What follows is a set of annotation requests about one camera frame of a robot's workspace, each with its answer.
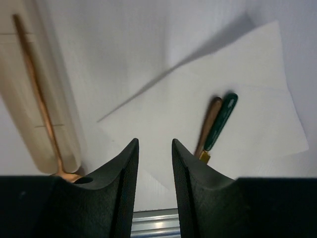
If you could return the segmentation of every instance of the white paper towel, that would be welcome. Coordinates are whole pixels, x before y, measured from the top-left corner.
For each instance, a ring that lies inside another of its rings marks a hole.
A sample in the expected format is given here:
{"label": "white paper towel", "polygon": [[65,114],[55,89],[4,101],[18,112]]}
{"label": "white paper towel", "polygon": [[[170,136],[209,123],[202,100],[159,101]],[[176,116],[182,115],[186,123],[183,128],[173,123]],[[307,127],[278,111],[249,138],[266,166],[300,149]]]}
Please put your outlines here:
{"label": "white paper towel", "polygon": [[[236,92],[239,100],[211,150],[209,165],[214,169],[231,178],[247,176],[266,159],[308,149],[287,89],[277,22],[178,68],[100,126],[115,148],[139,138],[139,171],[156,179],[166,202],[175,206],[171,141],[177,138],[194,152],[210,98],[227,91]],[[138,176],[136,204],[154,192],[145,189],[148,179],[141,178],[145,176]],[[152,198],[149,206],[155,209]]]}

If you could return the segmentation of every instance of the wooden handle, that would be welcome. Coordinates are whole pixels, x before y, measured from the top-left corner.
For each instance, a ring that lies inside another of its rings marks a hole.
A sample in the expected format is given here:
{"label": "wooden handle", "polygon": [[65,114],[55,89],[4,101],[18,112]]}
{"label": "wooden handle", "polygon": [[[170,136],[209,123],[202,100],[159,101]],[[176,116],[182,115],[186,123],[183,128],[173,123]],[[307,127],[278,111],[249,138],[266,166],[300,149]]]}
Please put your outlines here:
{"label": "wooden handle", "polygon": [[205,117],[205,121],[202,127],[202,131],[200,134],[200,139],[198,141],[198,145],[194,154],[197,158],[200,157],[200,154],[203,150],[209,131],[220,111],[221,106],[222,106],[222,99],[220,97],[215,97],[209,105],[209,108],[207,110],[207,114]]}

